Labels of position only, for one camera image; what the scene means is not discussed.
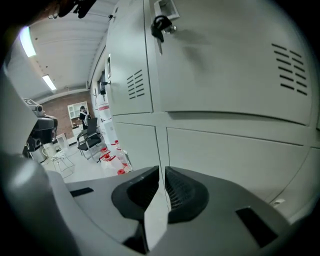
white shelf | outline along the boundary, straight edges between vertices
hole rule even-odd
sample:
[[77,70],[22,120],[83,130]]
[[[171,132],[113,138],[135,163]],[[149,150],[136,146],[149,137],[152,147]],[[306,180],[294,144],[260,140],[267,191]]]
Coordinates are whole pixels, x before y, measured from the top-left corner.
[[68,105],[68,113],[69,113],[69,118],[70,118],[71,124],[72,124],[71,119],[78,118],[80,116],[80,107],[81,106],[84,106],[85,110],[89,113],[88,104],[86,101],[75,103],[72,105]]

ceiling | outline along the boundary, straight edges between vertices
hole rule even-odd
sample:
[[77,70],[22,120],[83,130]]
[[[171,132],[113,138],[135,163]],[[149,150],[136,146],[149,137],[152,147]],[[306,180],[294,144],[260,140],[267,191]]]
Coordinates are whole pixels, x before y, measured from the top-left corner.
[[109,18],[118,0],[97,0],[79,19],[44,19],[30,27],[36,56],[28,58],[19,39],[12,47],[8,75],[23,98],[38,99],[53,92],[42,79],[49,75],[56,92],[86,88],[97,49],[106,35]]

white cabinet door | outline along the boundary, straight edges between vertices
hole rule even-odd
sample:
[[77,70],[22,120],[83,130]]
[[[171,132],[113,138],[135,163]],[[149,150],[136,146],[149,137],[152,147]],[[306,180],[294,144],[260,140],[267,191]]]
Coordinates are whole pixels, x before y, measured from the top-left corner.
[[132,1],[129,10],[106,44],[106,70],[109,61],[111,71],[106,91],[112,115],[152,112],[143,0]]
[[177,30],[163,34],[163,54],[157,54],[163,111],[246,113],[309,122],[305,49],[280,11],[266,1],[174,3],[180,15],[172,20]]
[[307,148],[287,143],[168,128],[170,165],[235,182],[262,200],[275,198]]
[[154,126],[115,122],[114,128],[120,146],[128,152],[134,170],[160,166]]

fluorescent light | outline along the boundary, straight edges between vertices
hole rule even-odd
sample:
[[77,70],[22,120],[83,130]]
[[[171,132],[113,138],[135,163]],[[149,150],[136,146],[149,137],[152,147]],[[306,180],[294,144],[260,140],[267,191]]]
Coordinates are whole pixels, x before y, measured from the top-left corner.
[[55,87],[54,83],[51,81],[49,75],[45,75],[42,77],[43,80],[46,82],[46,84],[50,87],[50,89],[53,91],[53,90],[56,90],[57,88]]
[[30,37],[30,29],[28,26],[23,28],[22,31],[20,32],[20,41],[28,57],[36,55],[36,51]]

brick wall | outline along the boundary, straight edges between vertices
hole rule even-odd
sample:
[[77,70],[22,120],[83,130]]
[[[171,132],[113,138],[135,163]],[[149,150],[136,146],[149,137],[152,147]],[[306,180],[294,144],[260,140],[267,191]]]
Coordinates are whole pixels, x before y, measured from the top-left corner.
[[56,134],[65,133],[66,138],[72,138],[74,136],[72,132],[72,125],[69,118],[68,105],[87,102],[89,113],[94,118],[94,111],[91,102],[91,96],[89,91],[70,94],[67,96],[55,98],[47,101],[43,104],[43,110],[46,115],[54,116],[58,119],[58,127]]

